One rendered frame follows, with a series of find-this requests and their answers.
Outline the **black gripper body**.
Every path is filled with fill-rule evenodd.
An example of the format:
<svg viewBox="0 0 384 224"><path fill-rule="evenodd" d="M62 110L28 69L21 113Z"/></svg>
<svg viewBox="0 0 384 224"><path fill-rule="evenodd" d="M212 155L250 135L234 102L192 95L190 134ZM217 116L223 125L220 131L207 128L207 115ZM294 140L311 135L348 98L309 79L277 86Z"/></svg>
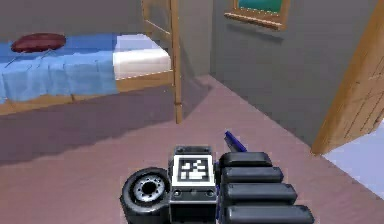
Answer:
<svg viewBox="0 0 384 224"><path fill-rule="evenodd" d="M165 169L149 167L133 173L120 196L127 224L170 224L169 191Z"/></svg>

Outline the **wooden bed with blue blanket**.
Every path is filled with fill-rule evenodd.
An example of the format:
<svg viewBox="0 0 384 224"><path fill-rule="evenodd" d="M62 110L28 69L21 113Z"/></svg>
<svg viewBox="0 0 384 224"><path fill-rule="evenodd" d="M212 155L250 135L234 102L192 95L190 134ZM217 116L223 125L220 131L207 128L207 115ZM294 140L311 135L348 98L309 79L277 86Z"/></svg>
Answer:
<svg viewBox="0 0 384 224"><path fill-rule="evenodd" d="M174 90L182 121L178 0L141 0L144 31L65 36L56 50L0 44L0 116L145 88Z"/></svg>

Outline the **dark red oval pillow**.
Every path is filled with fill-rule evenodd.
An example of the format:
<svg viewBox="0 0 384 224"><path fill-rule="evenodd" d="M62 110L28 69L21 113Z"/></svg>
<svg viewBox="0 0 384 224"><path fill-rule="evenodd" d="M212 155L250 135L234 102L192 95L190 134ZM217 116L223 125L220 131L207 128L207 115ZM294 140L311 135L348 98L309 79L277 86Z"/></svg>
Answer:
<svg viewBox="0 0 384 224"><path fill-rule="evenodd" d="M11 45L11 50L18 53L35 53L56 50L66 44L66 37L56 33L33 33L20 37Z"/></svg>

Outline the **wooden framed window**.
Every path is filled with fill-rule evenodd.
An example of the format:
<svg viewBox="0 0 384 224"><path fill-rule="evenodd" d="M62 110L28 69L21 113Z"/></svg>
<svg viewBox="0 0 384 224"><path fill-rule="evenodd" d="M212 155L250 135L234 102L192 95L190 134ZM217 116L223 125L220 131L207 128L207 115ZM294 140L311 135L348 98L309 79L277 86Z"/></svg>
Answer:
<svg viewBox="0 0 384 224"><path fill-rule="evenodd" d="M258 25L272 30L286 29L290 0L231 0L224 13L228 19Z"/></svg>

